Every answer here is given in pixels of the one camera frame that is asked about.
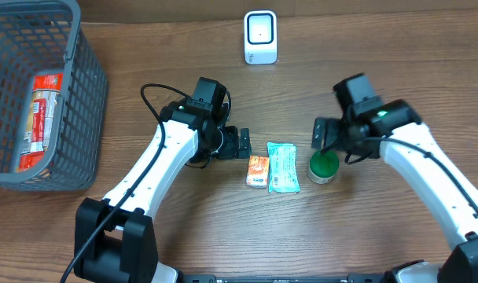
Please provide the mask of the orange tissue pack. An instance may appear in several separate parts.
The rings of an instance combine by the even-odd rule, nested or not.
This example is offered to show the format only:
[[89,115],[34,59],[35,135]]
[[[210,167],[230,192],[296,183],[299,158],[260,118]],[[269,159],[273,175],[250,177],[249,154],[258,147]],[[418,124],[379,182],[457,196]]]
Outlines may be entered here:
[[270,170],[270,158],[265,156],[250,156],[246,185],[256,188],[266,188]]

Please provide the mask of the green lid jar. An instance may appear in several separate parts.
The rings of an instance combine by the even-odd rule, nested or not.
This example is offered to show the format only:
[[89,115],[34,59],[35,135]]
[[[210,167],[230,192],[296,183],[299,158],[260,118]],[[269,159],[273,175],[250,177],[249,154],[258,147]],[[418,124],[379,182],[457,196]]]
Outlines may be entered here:
[[339,157],[335,152],[316,151],[309,160],[307,175],[312,182],[322,185],[333,179],[339,167]]

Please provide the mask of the teal wet wipes pack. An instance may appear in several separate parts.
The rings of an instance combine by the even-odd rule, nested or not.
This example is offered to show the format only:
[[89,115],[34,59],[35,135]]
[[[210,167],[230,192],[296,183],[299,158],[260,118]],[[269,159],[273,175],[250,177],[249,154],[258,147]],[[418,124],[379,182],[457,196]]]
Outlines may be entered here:
[[297,149],[290,143],[267,143],[270,158],[270,193],[298,193],[300,184],[296,173]]

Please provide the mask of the red orange snack bag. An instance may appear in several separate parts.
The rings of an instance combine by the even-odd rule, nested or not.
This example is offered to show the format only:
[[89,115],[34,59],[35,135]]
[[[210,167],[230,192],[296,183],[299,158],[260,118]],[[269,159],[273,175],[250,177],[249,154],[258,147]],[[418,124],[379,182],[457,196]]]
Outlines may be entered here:
[[34,77],[17,172],[34,167],[49,147],[62,79],[62,73]]

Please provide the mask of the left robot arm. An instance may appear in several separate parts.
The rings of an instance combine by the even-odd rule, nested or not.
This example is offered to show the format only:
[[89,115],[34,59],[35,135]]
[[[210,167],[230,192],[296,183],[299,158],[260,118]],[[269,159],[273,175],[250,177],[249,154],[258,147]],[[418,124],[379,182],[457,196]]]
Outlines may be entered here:
[[184,167],[205,169],[213,159],[248,159],[249,131],[227,125],[231,96],[201,77],[153,115],[156,133],[123,180],[101,200],[86,198],[75,215],[74,257],[63,273],[92,282],[182,282],[181,271],[159,260],[156,213]]

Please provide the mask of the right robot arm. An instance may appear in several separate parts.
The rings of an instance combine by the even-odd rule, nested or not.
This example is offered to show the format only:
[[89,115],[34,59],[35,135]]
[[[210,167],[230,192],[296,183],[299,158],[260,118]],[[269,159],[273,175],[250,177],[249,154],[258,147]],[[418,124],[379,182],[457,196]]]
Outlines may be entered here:
[[404,100],[384,103],[359,73],[333,86],[339,119],[314,122],[307,174],[329,182],[344,162],[381,159],[395,169],[439,223],[451,254],[443,264],[424,260],[385,271],[379,282],[478,282],[478,189],[439,147],[428,126]]

